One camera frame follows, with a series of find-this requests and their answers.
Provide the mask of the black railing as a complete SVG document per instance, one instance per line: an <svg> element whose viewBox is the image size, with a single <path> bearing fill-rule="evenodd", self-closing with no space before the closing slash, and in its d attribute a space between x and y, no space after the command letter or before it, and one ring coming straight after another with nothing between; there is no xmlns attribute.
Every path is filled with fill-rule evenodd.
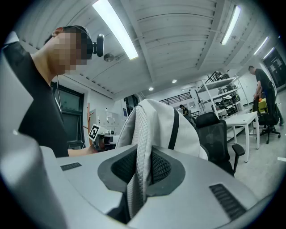
<svg viewBox="0 0 286 229"><path fill-rule="evenodd" d="M176 95L176 96L173 96L170 98L160 100L160 102L162 102L166 105L171 105L171 104L174 104L177 102L182 102L184 100L191 99L191 98L192 98L192 96L191 96L190 92L188 92L188 93L183 93L183 94L179 94L179 95Z"/></svg>

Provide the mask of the black mesh office chair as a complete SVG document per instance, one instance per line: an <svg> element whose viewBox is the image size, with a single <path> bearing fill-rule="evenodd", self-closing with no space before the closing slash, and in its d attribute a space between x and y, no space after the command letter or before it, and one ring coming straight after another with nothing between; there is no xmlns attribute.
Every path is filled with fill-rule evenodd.
<svg viewBox="0 0 286 229"><path fill-rule="evenodd" d="M196 119L195 127L200 144L206 149L208 161L234 176L238 160L245 154L244 148L239 144L232 145L235 152L234 165L230 163L227 149L227 125L224 120L218 119L214 112L202 114Z"/></svg>

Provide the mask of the dark framed window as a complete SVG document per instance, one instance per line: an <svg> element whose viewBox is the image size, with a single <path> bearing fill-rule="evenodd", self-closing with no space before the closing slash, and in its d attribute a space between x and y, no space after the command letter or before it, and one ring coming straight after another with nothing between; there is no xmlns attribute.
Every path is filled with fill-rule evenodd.
<svg viewBox="0 0 286 229"><path fill-rule="evenodd" d="M54 82L51 88L62 110L68 149L81 149L84 145L84 95Z"/></svg>

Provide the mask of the light grey backpack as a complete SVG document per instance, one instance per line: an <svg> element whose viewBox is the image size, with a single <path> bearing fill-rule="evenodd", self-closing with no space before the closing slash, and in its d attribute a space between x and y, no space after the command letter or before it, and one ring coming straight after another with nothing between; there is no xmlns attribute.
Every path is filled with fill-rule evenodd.
<svg viewBox="0 0 286 229"><path fill-rule="evenodd" d="M171 172L167 160L152 153L152 146L171 149L204 160L208 155L194 127L176 109L144 99L131 112L119 134L116 148L136 145L135 171L127 183L127 203L133 218L147 200L147 187Z"/></svg>

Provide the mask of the long ceiling light tube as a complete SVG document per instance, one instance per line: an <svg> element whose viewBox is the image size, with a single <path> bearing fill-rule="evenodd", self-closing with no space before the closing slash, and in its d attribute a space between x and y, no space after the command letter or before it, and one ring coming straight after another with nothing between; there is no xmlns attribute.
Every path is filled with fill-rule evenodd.
<svg viewBox="0 0 286 229"><path fill-rule="evenodd" d="M266 58L272 53L272 51L273 51L274 49L275 49L275 48L272 47L272 48L269 50L269 52L263 57L263 59L266 59Z"/></svg>
<svg viewBox="0 0 286 229"><path fill-rule="evenodd" d="M269 39L269 36L267 36L263 42L261 43L261 45L255 50L254 54L253 55L256 55L258 53L258 51L264 46L264 44L268 41Z"/></svg>
<svg viewBox="0 0 286 229"><path fill-rule="evenodd" d="M92 4L92 7L96 10L102 20L109 27L109 29L127 54L128 58L137 58L139 55L133 45L133 42L109 1L97 0L94 4Z"/></svg>
<svg viewBox="0 0 286 229"><path fill-rule="evenodd" d="M226 30L226 32L225 32L225 34L221 40L221 45L225 46L226 43L228 42L228 40L229 40L233 30L234 30L234 27L238 21L240 12L241 12L241 8L238 5L235 5L233 12L232 12L232 15L231 15L231 20L230 20L228 27L227 27L227 30Z"/></svg>

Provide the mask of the white shelving rack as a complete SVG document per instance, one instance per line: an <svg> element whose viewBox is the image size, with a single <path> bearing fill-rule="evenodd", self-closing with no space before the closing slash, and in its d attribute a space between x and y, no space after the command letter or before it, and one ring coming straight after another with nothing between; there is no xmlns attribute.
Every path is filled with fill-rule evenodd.
<svg viewBox="0 0 286 229"><path fill-rule="evenodd" d="M213 111L219 119L243 112L244 104L249 105L246 91L238 76L203 82L195 92L202 111Z"/></svg>

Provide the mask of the person's black shirt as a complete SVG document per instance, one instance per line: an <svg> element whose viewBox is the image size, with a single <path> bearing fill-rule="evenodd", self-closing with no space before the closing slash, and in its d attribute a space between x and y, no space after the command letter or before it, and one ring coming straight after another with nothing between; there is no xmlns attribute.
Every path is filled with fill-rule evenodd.
<svg viewBox="0 0 286 229"><path fill-rule="evenodd" d="M56 157L67 157L67 134L62 114L51 87L36 69L30 53L19 42L14 42L4 48L4 55L33 98L19 132L34 138L40 146L51 148Z"/></svg>

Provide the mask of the white desk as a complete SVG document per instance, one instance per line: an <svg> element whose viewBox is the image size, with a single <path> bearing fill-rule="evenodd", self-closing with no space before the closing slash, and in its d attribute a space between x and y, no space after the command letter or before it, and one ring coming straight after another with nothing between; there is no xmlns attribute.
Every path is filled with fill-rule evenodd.
<svg viewBox="0 0 286 229"><path fill-rule="evenodd" d="M256 123L256 140L257 146L256 149L260 148L260 129L259 129L259 120L258 120L258 112L250 112L245 114L236 114L227 118L226 120L227 127L232 127L233 130L233 138L235 144L237 143L237 133L236 127L243 127L245 129L245 140L246 140L246 149L244 154L244 162L247 163L249 159L249 147L250 147L250 132L249 132L249 125L253 121Z"/></svg>

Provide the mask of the dark window panel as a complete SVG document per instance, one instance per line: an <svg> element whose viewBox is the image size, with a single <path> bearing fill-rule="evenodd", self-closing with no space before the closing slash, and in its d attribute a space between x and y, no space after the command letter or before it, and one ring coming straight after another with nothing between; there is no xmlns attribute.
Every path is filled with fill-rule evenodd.
<svg viewBox="0 0 286 229"><path fill-rule="evenodd" d="M263 60L277 88L286 85L286 65L274 48Z"/></svg>

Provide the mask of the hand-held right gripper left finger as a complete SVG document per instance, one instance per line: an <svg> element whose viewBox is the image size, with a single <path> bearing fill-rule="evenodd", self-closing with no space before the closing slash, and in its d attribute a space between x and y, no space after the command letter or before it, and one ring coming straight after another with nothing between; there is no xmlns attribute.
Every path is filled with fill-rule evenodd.
<svg viewBox="0 0 286 229"><path fill-rule="evenodd" d="M136 169L136 145L61 158L48 147L40 149L46 170L67 181L92 207L104 214L129 214L127 185Z"/></svg>

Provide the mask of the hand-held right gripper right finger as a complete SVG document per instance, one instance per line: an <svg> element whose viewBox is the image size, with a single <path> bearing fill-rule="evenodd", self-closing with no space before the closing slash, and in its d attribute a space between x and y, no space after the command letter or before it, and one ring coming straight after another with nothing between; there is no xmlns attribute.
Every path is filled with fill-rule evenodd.
<svg viewBox="0 0 286 229"><path fill-rule="evenodd" d="M167 148L171 172L148 188L147 201L129 221L132 229L247 229L268 207L242 182L215 164Z"/></svg>

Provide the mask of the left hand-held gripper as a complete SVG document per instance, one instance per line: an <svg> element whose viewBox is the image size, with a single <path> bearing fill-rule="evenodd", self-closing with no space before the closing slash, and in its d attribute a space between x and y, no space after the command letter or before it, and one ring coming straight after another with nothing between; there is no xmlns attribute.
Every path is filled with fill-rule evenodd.
<svg viewBox="0 0 286 229"><path fill-rule="evenodd" d="M98 151L100 150L98 137L100 133L100 128L101 127L96 124L93 124L93 126L91 127L88 137L92 141L92 143L88 147L88 154L98 153Z"/></svg>

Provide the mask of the wooden coat rack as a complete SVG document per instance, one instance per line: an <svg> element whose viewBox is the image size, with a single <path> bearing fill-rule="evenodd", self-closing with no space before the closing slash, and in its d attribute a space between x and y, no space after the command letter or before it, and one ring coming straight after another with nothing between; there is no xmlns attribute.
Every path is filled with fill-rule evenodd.
<svg viewBox="0 0 286 229"><path fill-rule="evenodd" d="M94 114L94 112L91 112L90 113L90 103L88 102L87 103L87 126L83 126L83 128L87 129L88 130L88 140L89 140L89 145L92 145L92 140L89 139L89 132L91 130L90 128L90 118L91 118L91 115Z"/></svg>

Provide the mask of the black swivel chair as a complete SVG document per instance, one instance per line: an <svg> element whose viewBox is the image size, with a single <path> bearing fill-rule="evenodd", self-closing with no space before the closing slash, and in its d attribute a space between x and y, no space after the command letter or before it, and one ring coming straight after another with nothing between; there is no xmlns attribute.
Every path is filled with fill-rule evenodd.
<svg viewBox="0 0 286 229"><path fill-rule="evenodd" d="M259 98L254 99L253 101L253 108L251 111L257 111L258 115L258 121L256 121L257 124L260 126L263 126L262 132L260 133L260 136L266 135L268 136L268 139L266 143L269 143L269 136L271 133L277 134L278 138L281 137L281 133L276 131L275 125L279 122L279 115L277 111L277 104L274 105L274 110L271 114L268 112L261 113L259 110Z"/></svg>

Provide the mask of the grey lockers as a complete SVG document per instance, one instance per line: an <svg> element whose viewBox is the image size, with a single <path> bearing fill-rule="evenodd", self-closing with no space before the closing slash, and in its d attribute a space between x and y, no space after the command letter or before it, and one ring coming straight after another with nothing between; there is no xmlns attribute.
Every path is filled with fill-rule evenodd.
<svg viewBox="0 0 286 229"><path fill-rule="evenodd" d="M119 114L99 109L94 109L90 113L91 126L96 124L111 131L112 135L120 134L125 121L120 118Z"/></svg>

